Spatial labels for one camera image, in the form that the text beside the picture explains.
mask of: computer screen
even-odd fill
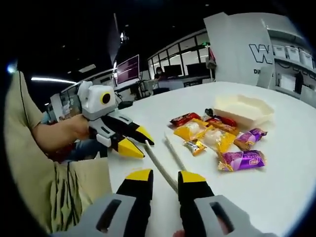
[[[210,70],[206,68],[206,63],[194,63],[187,65],[189,76],[209,76]]]
[[[117,84],[139,78],[139,55],[136,55],[117,66]]]
[[[176,77],[178,75],[182,75],[181,65],[171,65],[171,66],[164,66],[164,72],[166,73],[167,77]]]

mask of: desk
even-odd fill
[[[167,80],[160,80],[158,81],[158,85],[160,88],[165,87],[169,88],[170,90],[176,90],[180,88],[184,88],[187,86],[190,86],[191,83],[195,84],[202,84],[203,79],[209,79],[210,76],[199,76],[199,77],[178,77],[178,78],[172,78]]]
[[[304,215],[314,197],[316,109],[273,90],[214,82],[151,96],[136,101],[132,107],[121,112],[147,129],[155,140],[155,154],[165,169],[177,179],[179,167],[163,142],[164,132],[172,132],[167,127],[168,122],[189,112],[203,115],[205,108],[214,105],[216,96],[238,93],[262,99],[275,110],[274,126],[255,146],[267,158],[264,171],[252,169],[220,173],[212,152],[194,158],[183,147],[181,155],[186,159],[187,169],[203,175],[215,194],[225,195],[248,212],[256,228],[285,236]],[[114,192],[128,173],[139,168],[154,169],[154,197],[147,227],[148,237],[170,237],[181,228],[177,196],[148,155],[143,160],[136,160],[111,154],[109,166]]]

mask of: shelf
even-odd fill
[[[305,47],[305,48],[311,50],[311,47],[309,46],[307,41],[304,39],[304,37],[302,37],[298,34],[290,33],[287,31],[274,30],[274,29],[270,29],[270,28],[267,28],[267,30],[268,30],[270,37],[272,37],[272,38],[277,38],[277,39],[281,39],[281,40],[286,40],[288,42],[296,43],[302,47]]]
[[[292,96],[296,99],[300,99],[301,98],[301,95],[294,92],[294,91],[291,91],[291,90],[287,90],[287,89],[284,89],[282,87],[279,87],[279,86],[276,86],[275,87],[275,90],[278,91],[278,92],[281,92],[283,94],[286,94],[286,95],[289,95],[289,96]]]
[[[302,64],[301,62],[293,61],[293,60],[290,60],[290,59],[287,59],[287,58],[278,57],[278,56],[274,56],[274,58],[275,58],[276,61],[280,61],[280,62],[288,63],[288,64],[291,64],[291,65],[295,65],[295,66],[299,67],[300,69],[302,69],[302,70],[304,70],[306,72],[312,73],[313,75],[316,76],[316,70],[315,69],[309,68],[309,67],[305,66],[304,64]]]

